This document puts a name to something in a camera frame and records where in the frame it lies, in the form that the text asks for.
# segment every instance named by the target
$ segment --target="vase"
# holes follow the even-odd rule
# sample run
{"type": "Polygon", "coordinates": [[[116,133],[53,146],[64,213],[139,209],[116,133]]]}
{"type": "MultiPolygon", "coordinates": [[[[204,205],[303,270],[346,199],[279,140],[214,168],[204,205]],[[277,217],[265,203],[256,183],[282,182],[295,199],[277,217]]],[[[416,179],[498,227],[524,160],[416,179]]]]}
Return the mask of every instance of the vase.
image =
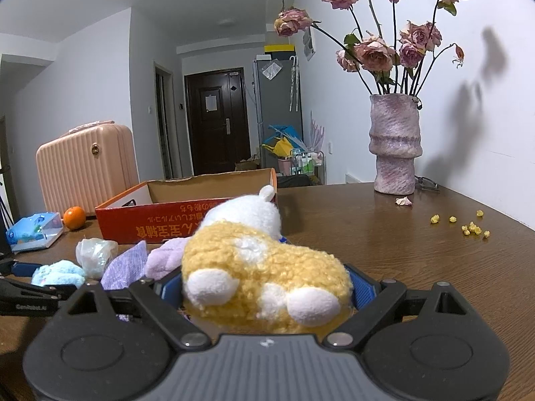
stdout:
{"type": "Polygon", "coordinates": [[[414,193],[414,158],[422,155],[418,98],[391,93],[372,95],[370,152],[375,154],[379,193],[414,193]]]}

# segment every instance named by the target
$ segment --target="gray refrigerator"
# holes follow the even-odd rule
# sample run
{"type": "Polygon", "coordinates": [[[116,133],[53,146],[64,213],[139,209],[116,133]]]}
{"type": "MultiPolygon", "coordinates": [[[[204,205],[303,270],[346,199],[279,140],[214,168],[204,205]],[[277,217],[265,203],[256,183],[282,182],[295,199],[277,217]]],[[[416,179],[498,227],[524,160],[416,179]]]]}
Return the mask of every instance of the gray refrigerator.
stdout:
{"type": "MultiPolygon", "coordinates": [[[[301,96],[297,87],[294,87],[293,107],[292,111],[290,111],[293,62],[279,60],[279,64],[283,68],[271,80],[262,73],[263,69],[270,63],[270,60],[253,60],[252,63],[255,77],[256,117],[260,145],[264,140],[275,134],[275,131],[270,129],[269,125],[291,125],[299,134],[300,139],[303,140],[301,96]]],[[[263,147],[260,147],[260,165],[262,168],[272,167],[277,172],[280,171],[277,158],[263,147]]]]}

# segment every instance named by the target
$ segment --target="wood grain surface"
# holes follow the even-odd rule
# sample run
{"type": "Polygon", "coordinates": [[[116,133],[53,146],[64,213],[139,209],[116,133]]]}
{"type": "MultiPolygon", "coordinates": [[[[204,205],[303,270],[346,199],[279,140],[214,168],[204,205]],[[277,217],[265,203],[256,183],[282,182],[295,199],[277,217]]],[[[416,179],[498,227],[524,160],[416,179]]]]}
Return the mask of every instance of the wood grain surface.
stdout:
{"type": "MultiPolygon", "coordinates": [[[[509,349],[511,370],[499,400],[535,401],[535,232],[445,188],[417,191],[409,199],[412,207],[399,207],[372,184],[347,184],[282,189],[278,201],[283,233],[293,244],[333,253],[376,279],[395,277],[413,289],[453,283],[509,349]],[[482,219],[475,215],[479,209],[482,219]],[[431,225],[434,214],[440,222],[431,225]],[[457,223],[448,222],[451,215],[457,223]],[[490,238],[464,236],[461,225],[470,221],[489,230],[490,238]]],[[[19,260],[74,260],[84,236],[100,236],[96,222],[19,260]]],[[[38,318],[0,317],[0,382],[21,401],[33,400],[22,354],[42,324],[38,318]]]]}

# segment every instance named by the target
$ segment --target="orange box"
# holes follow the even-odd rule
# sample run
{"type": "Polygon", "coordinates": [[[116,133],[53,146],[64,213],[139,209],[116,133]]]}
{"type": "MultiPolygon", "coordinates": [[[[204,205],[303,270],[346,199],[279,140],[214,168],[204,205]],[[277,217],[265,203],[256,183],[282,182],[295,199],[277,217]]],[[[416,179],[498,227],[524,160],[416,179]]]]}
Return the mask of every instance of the orange box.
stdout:
{"type": "Polygon", "coordinates": [[[218,204],[265,185],[277,191],[274,169],[247,170],[186,179],[150,180],[96,207],[104,239],[119,244],[163,243],[193,235],[204,215],[218,204]]]}

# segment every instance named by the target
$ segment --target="plush toy's ear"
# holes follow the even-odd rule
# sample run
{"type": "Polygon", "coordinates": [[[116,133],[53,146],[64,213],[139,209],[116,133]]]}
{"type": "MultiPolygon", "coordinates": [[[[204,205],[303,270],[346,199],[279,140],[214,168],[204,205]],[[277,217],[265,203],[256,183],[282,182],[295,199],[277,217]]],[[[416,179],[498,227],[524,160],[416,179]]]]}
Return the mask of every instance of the plush toy's ear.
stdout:
{"type": "Polygon", "coordinates": [[[258,193],[261,199],[263,199],[266,202],[271,202],[271,199],[273,199],[273,196],[275,195],[275,189],[272,185],[266,185],[262,187],[260,190],[260,193],[258,193]]]}

